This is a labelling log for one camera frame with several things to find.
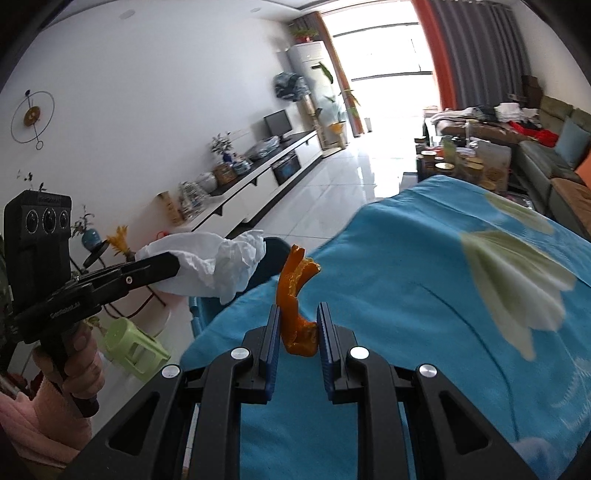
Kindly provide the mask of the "pink sleeve forearm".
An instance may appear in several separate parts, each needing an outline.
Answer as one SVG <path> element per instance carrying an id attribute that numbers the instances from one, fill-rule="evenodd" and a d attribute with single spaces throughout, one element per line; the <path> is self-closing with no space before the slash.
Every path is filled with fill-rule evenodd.
<path id="1" fill-rule="evenodd" d="M 92 438 L 90 420 L 78 417 L 48 380 L 33 399 L 2 393 L 1 426 L 21 458 L 59 469 Z"/>

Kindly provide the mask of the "left hand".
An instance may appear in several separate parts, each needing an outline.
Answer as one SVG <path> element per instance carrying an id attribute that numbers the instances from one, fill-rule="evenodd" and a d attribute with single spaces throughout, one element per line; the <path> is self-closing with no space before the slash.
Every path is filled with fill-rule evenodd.
<path id="1" fill-rule="evenodd" d="M 104 372 L 97 343 L 91 329 L 80 323 L 76 333 L 66 346 L 67 361 L 63 367 L 64 376 L 53 366 L 43 346 L 35 347 L 33 359 L 44 377 L 57 383 L 65 392 L 78 399 L 92 399 L 103 388 Z"/>

